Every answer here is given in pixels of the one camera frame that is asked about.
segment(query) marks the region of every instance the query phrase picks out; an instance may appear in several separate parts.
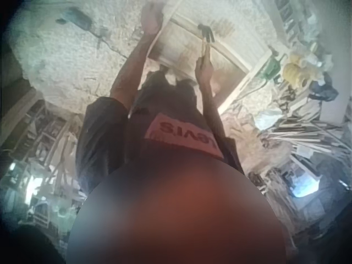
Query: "hammer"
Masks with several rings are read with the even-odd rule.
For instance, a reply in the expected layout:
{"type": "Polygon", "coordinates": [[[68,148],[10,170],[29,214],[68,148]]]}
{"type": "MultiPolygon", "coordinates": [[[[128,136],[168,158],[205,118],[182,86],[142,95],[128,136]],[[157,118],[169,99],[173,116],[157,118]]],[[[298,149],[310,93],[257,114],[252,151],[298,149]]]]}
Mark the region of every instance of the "hammer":
{"type": "Polygon", "coordinates": [[[202,31],[202,53],[201,53],[201,57],[204,56],[205,53],[205,41],[210,43],[210,42],[215,42],[214,39],[214,35],[213,35],[213,31],[211,30],[211,28],[209,26],[205,26],[203,24],[199,24],[198,25],[198,29],[200,29],[202,31]]]}

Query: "t-shirt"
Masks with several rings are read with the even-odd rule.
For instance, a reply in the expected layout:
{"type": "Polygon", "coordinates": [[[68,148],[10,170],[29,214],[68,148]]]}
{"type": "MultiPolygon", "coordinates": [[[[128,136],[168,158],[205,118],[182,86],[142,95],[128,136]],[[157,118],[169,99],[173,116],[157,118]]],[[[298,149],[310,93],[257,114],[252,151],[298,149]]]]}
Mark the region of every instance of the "t-shirt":
{"type": "Polygon", "coordinates": [[[140,94],[130,116],[116,99],[100,97],[87,107],[78,140],[80,186],[88,194],[130,161],[180,149],[211,156],[243,173],[234,140],[215,135],[177,89],[159,87],[140,94]]]}

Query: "yellow spool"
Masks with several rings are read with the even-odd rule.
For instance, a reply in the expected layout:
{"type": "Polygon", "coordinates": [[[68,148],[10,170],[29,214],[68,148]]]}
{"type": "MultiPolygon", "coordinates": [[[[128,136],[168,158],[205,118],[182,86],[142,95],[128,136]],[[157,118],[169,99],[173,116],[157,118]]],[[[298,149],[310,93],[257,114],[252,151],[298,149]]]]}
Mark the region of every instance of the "yellow spool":
{"type": "Polygon", "coordinates": [[[286,64],[282,75],[294,89],[306,88],[310,84],[310,74],[293,63],[286,64]]]}

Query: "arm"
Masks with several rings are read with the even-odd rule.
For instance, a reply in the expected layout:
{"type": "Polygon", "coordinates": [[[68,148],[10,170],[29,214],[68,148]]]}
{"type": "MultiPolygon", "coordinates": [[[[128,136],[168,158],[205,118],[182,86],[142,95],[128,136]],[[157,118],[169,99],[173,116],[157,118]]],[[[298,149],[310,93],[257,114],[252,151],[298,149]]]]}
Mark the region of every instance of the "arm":
{"type": "Polygon", "coordinates": [[[142,10],[143,37],[122,66],[110,91],[110,97],[116,99],[129,111],[141,82],[148,50],[162,25],[161,4],[148,3],[142,10]]]}
{"type": "Polygon", "coordinates": [[[202,93],[203,101],[203,116],[213,131],[220,137],[225,137],[224,126],[220,119],[218,109],[213,100],[213,95],[210,86],[210,79],[213,74],[213,66],[210,62],[210,44],[207,44],[205,56],[199,58],[195,70],[196,78],[199,84],[199,89],[202,93]]]}

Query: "red label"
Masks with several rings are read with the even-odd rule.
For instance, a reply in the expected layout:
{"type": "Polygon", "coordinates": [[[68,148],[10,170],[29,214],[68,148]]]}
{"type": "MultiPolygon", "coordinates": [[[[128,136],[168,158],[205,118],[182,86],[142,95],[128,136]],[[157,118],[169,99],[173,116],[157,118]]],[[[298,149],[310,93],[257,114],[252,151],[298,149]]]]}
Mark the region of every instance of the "red label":
{"type": "Polygon", "coordinates": [[[144,138],[201,150],[224,158],[212,133],[162,113],[159,113],[150,124],[144,138]]]}

